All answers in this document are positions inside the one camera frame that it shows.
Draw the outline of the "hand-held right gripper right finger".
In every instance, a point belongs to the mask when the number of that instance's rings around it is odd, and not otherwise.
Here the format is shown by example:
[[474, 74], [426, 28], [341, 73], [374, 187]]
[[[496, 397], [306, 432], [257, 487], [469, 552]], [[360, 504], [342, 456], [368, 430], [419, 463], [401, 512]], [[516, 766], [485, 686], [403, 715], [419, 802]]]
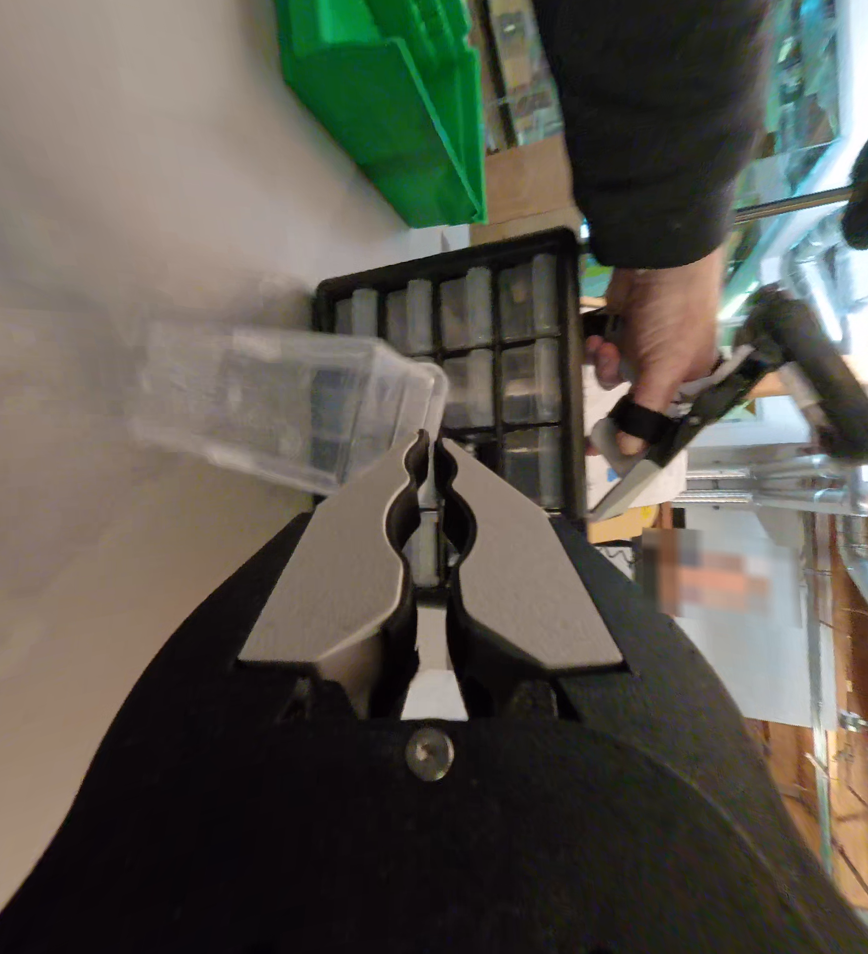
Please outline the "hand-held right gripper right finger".
[[438, 440], [458, 674], [613, 669], [623, 655], [547, 513], [457, 442]]

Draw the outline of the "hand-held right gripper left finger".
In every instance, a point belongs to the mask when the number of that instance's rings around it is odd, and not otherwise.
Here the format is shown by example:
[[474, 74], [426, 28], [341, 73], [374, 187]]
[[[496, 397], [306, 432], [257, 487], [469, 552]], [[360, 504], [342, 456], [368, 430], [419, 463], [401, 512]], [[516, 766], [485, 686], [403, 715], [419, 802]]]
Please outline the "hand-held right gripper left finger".
[[405, 544], [429, 470], [425, 430], [398, 441], [319, 504], [240, 650], [344, 689], [359, 716], [399, 716], [418, 669]]

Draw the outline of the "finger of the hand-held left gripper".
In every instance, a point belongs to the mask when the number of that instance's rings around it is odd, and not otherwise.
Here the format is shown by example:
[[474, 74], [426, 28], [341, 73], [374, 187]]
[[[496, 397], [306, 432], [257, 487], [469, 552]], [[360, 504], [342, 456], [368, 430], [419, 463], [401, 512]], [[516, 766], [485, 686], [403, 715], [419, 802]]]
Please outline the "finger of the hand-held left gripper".
[[598, 460], [593, 468], [596, 480], [588, 486], [588, 519], [592, 523], [621, 516], [631, 508], [670, 503], [687, 489], [685, 456], [676, 456], [662, 469], [643, 461], [623, 476], [605, 458]]

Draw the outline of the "black drawer cabinet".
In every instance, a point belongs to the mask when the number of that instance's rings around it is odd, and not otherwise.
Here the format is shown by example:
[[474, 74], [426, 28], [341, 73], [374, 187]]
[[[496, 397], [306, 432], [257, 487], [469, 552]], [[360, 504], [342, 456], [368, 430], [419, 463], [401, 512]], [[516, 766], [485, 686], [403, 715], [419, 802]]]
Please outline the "black drawer cabinet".
[[352, 283], [358, 280], [381, 284], [384, 280], [399, 282], [411, 277], [425, 276], [429, 272], [440, 276], [443, 271], [451, 271], [466, 264], [502, 267], [540, 253], [553, 254], [558, 266], [561, 322], [559, 356], [564, 397], [561, 475], [565, 500], [561, 511], [548, 512], [564, 515], [576, 523], [583, 523], [587, 513], [581, 370], [583, 334], [578, 289], [579, 248], [572, 231], [557, 228], [323, 280], [314, 293], [313, 328], [319, 332], [332, 333], [326, 330], [325, 325], [327, 318], [332, 316], [334, 296], [350, 290]]

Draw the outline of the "rows of clear cabinet drawers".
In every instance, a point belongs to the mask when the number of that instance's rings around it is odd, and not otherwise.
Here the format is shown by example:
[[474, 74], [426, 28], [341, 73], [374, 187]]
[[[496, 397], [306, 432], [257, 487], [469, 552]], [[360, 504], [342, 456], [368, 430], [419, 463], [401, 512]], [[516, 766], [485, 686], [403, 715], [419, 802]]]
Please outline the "rows of clear cabinet drawers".
[[561, 511], [564, 429], [559, 277], [540, 253], [394, 282], [352, 283], [326, 330], [379, 338], [446, 375], [441, 431], [520, 493]]

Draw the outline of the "small clear plastic drawer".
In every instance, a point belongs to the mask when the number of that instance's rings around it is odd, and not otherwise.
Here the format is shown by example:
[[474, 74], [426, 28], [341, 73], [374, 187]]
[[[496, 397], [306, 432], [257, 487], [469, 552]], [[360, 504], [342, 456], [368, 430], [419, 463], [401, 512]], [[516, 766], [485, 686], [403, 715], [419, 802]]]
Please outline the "small clear plastic drawer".
[[449, 383], [377, 338], [159, 321], [131, 393], [140, 442], [314, 496], [436, 436]]

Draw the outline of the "person's left hand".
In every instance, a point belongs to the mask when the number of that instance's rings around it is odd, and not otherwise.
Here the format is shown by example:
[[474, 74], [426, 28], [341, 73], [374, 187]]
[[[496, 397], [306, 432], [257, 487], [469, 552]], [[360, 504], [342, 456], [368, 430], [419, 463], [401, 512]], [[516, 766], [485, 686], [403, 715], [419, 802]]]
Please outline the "person's left hand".
[[631, 399], [665, 412], [682, 385], [711, 374], [726, 249], [674, 268], [613, 269], [606, 304], [620, 320], [619, 343], [592, 336], [586, 347], [601, 388], [618, 388], [629, 370]]

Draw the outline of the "wooden side table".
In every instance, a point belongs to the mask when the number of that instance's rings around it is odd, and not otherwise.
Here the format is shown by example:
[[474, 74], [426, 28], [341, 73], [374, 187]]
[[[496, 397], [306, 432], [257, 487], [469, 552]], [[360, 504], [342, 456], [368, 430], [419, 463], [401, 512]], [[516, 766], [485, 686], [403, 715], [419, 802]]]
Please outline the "wooden side table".
[[673, 509], [665, 503], [631, 507], [623, 514], [602, 521], [588, 521], [586, 538], [595, 546], [618, 547], [621, 542], [639, 539], [646, 530], [673, 528]]

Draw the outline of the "wooden shelf unit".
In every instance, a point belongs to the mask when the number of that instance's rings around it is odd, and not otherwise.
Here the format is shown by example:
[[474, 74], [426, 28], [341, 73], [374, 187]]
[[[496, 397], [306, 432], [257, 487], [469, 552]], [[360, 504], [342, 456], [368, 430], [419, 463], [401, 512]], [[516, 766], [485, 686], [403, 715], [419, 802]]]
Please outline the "wooden shelf unit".
[[806, 528], [809, 663], [821, 684], [805, 726], [750, 728], [799, 834], [868, 922], [868, 520]]

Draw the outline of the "brown cardboard box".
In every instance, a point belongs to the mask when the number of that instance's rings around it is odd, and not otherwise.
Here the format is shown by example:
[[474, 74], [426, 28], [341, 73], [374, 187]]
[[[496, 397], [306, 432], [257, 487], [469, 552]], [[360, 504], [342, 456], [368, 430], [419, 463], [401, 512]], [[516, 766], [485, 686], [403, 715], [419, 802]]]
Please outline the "brown cardboard box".
[[493, 153], [485, 160], [487, 222], [470, 228], [471, 245], [555, 228], [581, 231], [564, 136]]

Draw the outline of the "cluttered storage shelf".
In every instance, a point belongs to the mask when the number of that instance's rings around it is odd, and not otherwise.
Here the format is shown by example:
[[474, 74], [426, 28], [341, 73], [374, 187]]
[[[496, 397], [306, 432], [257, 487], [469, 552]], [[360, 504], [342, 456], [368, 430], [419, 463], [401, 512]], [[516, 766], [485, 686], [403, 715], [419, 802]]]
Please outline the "cluttered storage shelf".
[[482, 2], [489, 113], [499, 120], [498, 148], [516, 148], [558, 136], [559, 98], [530, 1]]

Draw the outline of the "green plastic bin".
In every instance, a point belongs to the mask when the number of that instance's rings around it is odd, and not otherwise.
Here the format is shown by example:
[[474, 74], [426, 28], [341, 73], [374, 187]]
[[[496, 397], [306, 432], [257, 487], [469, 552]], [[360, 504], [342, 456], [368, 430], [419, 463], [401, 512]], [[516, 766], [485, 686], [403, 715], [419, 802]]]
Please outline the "green plastic bin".
[[285, 83], [406, 225], [487, 220], [463, 1], [276, 1]]

